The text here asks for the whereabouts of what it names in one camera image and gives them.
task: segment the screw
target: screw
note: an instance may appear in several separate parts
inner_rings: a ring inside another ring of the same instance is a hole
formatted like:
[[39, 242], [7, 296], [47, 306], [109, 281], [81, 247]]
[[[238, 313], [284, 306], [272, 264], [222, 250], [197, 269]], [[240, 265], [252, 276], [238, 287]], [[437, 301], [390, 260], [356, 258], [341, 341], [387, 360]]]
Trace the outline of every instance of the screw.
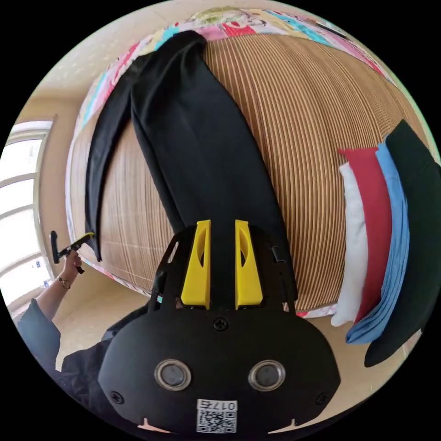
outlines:
[[322, 406], [323, 404], [326, 404], [328, 402], [328, 399], [328, 394], [326, 392], [323, 392], [317, 397], [316, 404]]
[[115, 404], [124, 404], [123, 396], [120, 393], [115, 392], [114, 390], [110, 392], [110, 398]]
[[213, 326], [216, 331], [225, 331], [228, 328], [228, 322], [224, 318], [219, 317], [213, 322]]

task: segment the person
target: person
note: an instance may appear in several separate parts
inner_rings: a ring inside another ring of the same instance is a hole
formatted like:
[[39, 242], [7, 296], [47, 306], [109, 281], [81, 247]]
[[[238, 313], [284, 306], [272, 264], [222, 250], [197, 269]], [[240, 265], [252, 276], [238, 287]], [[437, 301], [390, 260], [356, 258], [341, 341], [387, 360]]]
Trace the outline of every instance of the person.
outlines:
[[131, 312], [111, 326], [101, 341], [89, 349], [76, 351], [66, 356], [61, 371], [56, 369], [60, 350], [60, 331], [53, 318], [66, 293], [78, 275], [81, 259], [71, 251], [64, 261], [64, 268], [56, 280], [36, 299], [32, 299], [26, 312], [17, 323], [17, 329], [29, 350], [47, 374], [73, 399], [94, 415], [113, 426], [136, 436], [146, 434], [145, 430], [158, 430], [144, 420], [137, 426], [122, 418], [107, 400], [98, 383], [98, 374], [106, 350], [116, 333], [128, 322], [147, 312], [147, 304]]

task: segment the bed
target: bed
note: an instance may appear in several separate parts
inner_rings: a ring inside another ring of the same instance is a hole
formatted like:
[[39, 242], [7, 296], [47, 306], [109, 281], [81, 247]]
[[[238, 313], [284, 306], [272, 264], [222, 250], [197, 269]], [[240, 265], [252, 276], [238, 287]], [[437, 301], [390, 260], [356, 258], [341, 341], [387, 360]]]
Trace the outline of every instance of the bed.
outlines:
[[[100, 110], [136, 57], [177, 32], [194, 29], [204, 59], [242, 110], [268, 169], [287, 228], [305, 318], [335, 313], [345, 258], [345, 201], [339, 148], [384, 141], [401, 119], [426, 137], [412, 105], [358, 44], [310, 18], [280, 11], [219, 8], [174, 23], [133, 45], [98, 77], [81, 107], [66, 172], [71, 240], [85, 233], [85, 170]], [[129, 123], [106, 179], [102, 261], [81, 257], [117, 282], [150, 295], [173, 236]]]

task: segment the qr code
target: qr code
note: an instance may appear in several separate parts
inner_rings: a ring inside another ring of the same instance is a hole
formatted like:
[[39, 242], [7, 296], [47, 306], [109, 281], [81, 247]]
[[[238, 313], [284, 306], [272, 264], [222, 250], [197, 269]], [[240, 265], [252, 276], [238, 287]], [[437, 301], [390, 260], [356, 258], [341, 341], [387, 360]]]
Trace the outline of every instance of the qr code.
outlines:
[[197, 431], [209, 433], [235, 433], [236, 412], [199, 410]]
[[236, 433], [237, 401], [198, 400], [197, 432]]

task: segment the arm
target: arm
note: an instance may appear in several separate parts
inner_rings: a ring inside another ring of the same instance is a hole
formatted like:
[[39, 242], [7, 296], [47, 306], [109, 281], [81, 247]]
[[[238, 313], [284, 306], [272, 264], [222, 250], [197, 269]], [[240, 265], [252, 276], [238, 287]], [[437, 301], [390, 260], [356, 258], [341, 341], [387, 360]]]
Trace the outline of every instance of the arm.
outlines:
[[[76, 265], [80, 262], [77, 253], [70, 253], [60, 277], [68, 283], [73, 283], [78, 274]], [[59, 280], [54, 281], [36, 300], [31, 300], [29, 308], [17, 323], [17, 330], [33, 356], [50, 369], [55, 369], [60, 349], [60, 331], [52, 319], [67, 290]]]
[[[60, 274], [60, 278], [67, 282], [67, 286], [72, 286], [77, 275], [77, 266], [81, 265], [81, 259], [76, 251], [71, 251], [66, 257], [64, 262], [64, 269]], [[45, 289], [36, 299], [41, 312], [46, 316], [48, 320], [52, 320], [58, 311], [61, 301], [64, 299], [67, 287], [63, 286], [63, 283], [58, 280], [47, 289]]]

